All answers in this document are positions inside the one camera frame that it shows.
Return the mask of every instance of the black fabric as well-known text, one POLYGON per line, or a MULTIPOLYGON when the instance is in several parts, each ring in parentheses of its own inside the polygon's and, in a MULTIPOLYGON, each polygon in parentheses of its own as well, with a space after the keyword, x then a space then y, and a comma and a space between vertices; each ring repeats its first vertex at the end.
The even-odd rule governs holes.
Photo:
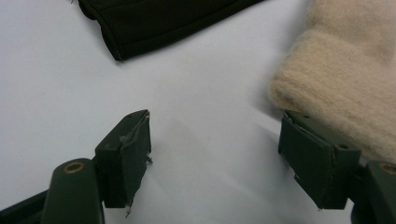
POLYGON ((166 46, 262 0, 79 0, 117 61, 166 46))

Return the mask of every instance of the beige towel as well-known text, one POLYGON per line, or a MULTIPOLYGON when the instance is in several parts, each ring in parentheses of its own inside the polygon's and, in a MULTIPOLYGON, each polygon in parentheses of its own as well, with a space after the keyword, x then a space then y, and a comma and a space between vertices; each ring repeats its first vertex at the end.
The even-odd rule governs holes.
POLYGON ((396 0, 313 0, 306 26, 271 100, 396 163, 396 0))

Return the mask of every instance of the black cloth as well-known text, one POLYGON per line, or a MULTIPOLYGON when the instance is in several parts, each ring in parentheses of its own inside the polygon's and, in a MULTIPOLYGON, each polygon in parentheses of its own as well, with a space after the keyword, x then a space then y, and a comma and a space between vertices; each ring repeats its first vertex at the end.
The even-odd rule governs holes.
POLYGON ((117 61, 192 35, 262 0, 79 0, 117 61))

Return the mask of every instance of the beige cloth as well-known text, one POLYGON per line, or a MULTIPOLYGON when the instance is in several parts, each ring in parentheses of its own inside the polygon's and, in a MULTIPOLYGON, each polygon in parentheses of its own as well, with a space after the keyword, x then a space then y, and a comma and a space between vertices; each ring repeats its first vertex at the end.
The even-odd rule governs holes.
POLYGON ((306 26, 271 100, 396 163, 396 0, 313 0, 306 26))

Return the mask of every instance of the folded black cloth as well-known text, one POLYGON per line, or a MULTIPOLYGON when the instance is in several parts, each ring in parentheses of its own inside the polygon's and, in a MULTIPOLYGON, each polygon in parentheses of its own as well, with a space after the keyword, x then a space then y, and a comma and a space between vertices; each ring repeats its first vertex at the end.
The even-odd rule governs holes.
POLYGON ((262 0, 79 0, 117 61, 192 35, 262 0))

